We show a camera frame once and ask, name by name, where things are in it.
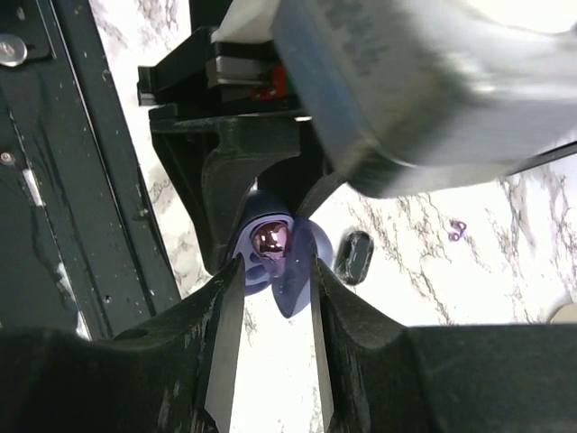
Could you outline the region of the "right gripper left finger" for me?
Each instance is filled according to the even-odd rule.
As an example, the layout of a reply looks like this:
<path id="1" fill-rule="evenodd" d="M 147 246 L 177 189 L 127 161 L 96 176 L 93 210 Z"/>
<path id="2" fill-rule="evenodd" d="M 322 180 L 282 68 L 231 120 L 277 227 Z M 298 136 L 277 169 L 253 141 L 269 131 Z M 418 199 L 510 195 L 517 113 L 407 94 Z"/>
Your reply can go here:
<path id="1" fill-rule="evenodd" d="M 4 432 L 226 432 L 244 264 L 111 340 L 40 328 L 1 334 Z"/>

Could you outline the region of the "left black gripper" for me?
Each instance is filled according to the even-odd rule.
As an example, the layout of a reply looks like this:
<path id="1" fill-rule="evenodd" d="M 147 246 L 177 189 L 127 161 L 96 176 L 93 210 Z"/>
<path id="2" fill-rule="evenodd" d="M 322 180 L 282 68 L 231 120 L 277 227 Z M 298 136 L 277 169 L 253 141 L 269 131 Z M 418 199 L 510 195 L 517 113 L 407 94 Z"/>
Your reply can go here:
<path id="1" fill-rule="evenodd" d="M 138 68 L 154 150 L 196 230 L 205 269 L 221 268 L 255 178 L 299 154 L 311 117 L 271 41 L 212 41 L 203 27 L 154 66 Z M 311 217 L 343 184 L 307 186 L 295 214 Z"/>

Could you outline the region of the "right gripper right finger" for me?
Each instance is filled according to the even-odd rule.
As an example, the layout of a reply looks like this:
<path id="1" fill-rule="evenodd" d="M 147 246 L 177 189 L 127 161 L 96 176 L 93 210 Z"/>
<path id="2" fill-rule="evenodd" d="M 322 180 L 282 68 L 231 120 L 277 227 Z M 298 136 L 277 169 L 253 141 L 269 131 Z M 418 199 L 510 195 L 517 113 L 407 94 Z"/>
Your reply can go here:
<path id="1" fill-rule="evenodd" d="M 576 327 L 405 327 L 311 268 L 328 432 L 573 432 Z"/>

